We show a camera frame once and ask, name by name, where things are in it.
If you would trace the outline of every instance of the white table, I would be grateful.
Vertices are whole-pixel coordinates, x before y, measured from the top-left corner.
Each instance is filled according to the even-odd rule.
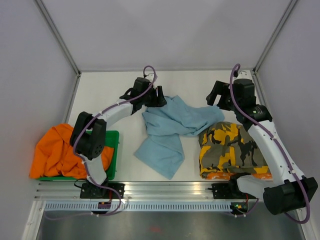
[[[206,96],[211,92],[215,82],[228,83],[230,73],[229,70],[159,71],[155,85],[162,86],[165,96],[179,95],[191,107],[205,107]],[[246,73],[247,77],[252,79],[250,72]],[[83,111],[95,113],[113,104],[127,89],[133,87],[137,77],[142,77],[142,72],[82,73],[68,123],[74,126],[79,113]],[[114,181],[168,181],[134,156],[134,152],[147,138],[141,115],[144,110],[145,107],[108,129],[120,133]],[[233,112],[223,111],[223,113],[225,121],[237,123]],[[203,181],[199,176],[198,137],[181,136],[180,139],[185,159],[171,181]]]

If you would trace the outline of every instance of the blue cloth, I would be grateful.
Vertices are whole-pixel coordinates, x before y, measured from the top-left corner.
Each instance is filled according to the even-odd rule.
[[[142,116],[148,138],[134,155],[167,179],[185,159],[179,135],[197,136],[225,119],[217,106],[190,107],[179,97],[165,97],[163,107],[149,107]]]

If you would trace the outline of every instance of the yellow camouflage fabric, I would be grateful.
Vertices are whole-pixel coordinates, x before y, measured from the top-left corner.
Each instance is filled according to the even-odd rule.
[[[200,176],[204,179],[229,179],[235,173],[272,177],[256,142],[242,125],[218,122],[199,134],[199,144]]]

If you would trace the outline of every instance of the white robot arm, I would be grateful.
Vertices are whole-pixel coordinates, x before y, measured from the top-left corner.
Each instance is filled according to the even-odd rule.
[[[117,121],[134,114],[143,105],[147,107],[162,107],[167,104],[162,87],[153,87],[144,77],[138,77],[132,88],[120,97],[118,101],[96,114],[81,112],[75,123],[70,145],[73,152],[82,158],[86,168],[87,180],[96,186],[102,185],[107,175],[99,155],[105,145],[106,129]]]
[[[239,64],[233,68],[230,83],[217,81],[206,100],[208,105],[213,105],[217,95],[221,95],[217,106],[235,113],[236,119],[259,147],[273,181],[264,181],[247,173],[238,173],[230,178],[229,185],[233,188],[231,191],[248,193],[263,199],[267,209],[274,215],[307,206],[306,220],[308,220],[309,201],[315,194],[318,184],[313,177],[306,178],[294,163],[278,136],[268,109],[256,104],[255,85],[242,73],[238,74],[239,69]]]

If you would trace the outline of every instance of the wire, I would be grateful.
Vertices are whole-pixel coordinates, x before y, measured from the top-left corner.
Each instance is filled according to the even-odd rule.
[[[77,180],[73,183],[73,185],[74,185],[75,187],[77,187],[78,189],[81,189],[82,186],[78,186],[78,185],[76,184],[79,180],[83,180],[83,179],[77,179]]]
[[[285,212],[285,215],[287,215],[292,221],[298,223],[298,224],[305,224],[309,221],[310,219],[310,203],[309,203],[309,199],[308,199],[308,195],[307,192],[304,188],[304,186],[302,185],[302,182],[300,181],[299,177],[297,176],[297,174],[294,173],[294,168],[291,165],[291,162],[285,152],[285,150],[283,149],[283,147],[281,146],[280,142],[274,138],[274,135],[265,127],[263,126],[261,123],[259,123],[258,121],[256,121],[255,119],[253,119],[252,117],[250,117],[248,114],[246,114],[238,105],[236,99],[235,99],[235,95],[234,95],[234,89],[233,89],[233,77],[234,77],[234,73],[235,71],[238,71],[240,69],[241,65],[239,63],[237,63],[232,71],[231,71],[231,75],[230,75],[230,95],[231,95],[231,99],[232,102],[235,106],[235,108],[243,115],[245,116],[247,119],[249,119],[251,122],[253,122],[255,125],[259,126],[260,128],[262,128],[269,136],[271,139],[273,139],[274,143],[277,145],[277,147],[279,148],[280,152],[282,153],[285,162],[287,163],[290,171],[292,172],[292,175],[294,177],[294,179],[296,180],[296,182],[298,183],[299,187],[301,188],[302,191],[302,195],[305,201],[305,206],[306,206],[306,216],[305,219],[302,221],[296,220],[295,218],[293,218],[292,216],[290,216],[288,213]]]
[[[257,207],[258,202],[259,202],[259,198],[256,199],[256,201],[255,201],[255,203],[254,203],[254,205],[252,206],[251,209],[249,209],[249,207],[248,207],[248,211],[246,211],[246,212],[237,209],[240,213],[242,213],[242,215],[232,214],[231,212],[229,212],[228,215],[231,214],[231,215],[233,215],[235,218],[238,218],[238,217],[240,217],[240,218],[241,218],[241,217],[246,217],[247,215],[249,215],[250,213],[252,213],[252,211]]]
[[[146,76],[146,69],[147,68],[151,68],[152,71],[153,71],[153,80],[152,82],[150,83],[150,85],[148,86],[148,88],[143,92],[141,93],[140,95],[134,97],[134,98],[131,98],[129,100],[125,100],[125,101],[122,101],[122,102],[119,102],[119,103],[115,103],[107,108],[105,108],[104,110],[102,110],[102,114],[104,114],[105,112],[109,111],[110,109],[113,109],[115,107],[117,107],[118,105],[122,105],[122,104],[126,104],[128,102],[131,102],[131,101],[134,101],[138,98],[141,98],[143,95],[145,95],[154,85],[155,81],[157,80],[158,76],[156,74],[156,70],[153,66],[150,66],[150,65],[147,65],[144,67],[143,69],[143,76]],[[114,190],[113,188],[111,187],[107,187],[107,186],[102,186],[100,184],[98,184],[91,176],[90,176],[90,173],[89,173],[89,169],[88,169],[88,165],[87,165],[87,162],[86,160],[84,159],[84,157],[82,157],[81,155],[77,154],[76,153],[76,149],[77,149],[77,145],[78,145],[78,142],[80,140],[80,138],[82,137],[82,135],[86,132],[86,130],[89,128],[89,126],[98,118],[101,116],[101,113],[98,113],[97,115],[95,115],[88,123],[87,125],[82,129],[82,131],[80,132],[79,136],[77,137],[77,139],[75,140],[74,142],[74,145],[73,145],[73,154],[79,158],[81,158],[83,164],[84,164],[84,167],[85,167],[85,170],[86,170],[86,173],[87,173],[87,176],[88,176],[88,179],[91,181],[92,184],[94,184],[95,186],[99,187],[99,188],[102,188],[102,189],[107,189],[107,190],[110,190],[110,191],[113,191],[117,197],[119,198],[119,204],[118,206],[115,208],[115,210],[111,211],[111,212],[107,212],[105,214],[100,214],[100,216],[110,216],[110,215],[113,215],[116,213],[116,211],[120,208],[121,206],[121,196],[120,194]]]
[[[248,193],[246,193],[246,194],[245,194],[245,196],[246,196],[246,201],[245,201],[244,205],[246,205],[246,204],[247,204],[247,206],[249,207],[249,204],[248,204],[248,201],[249,201],[249,195],[248,195]]]

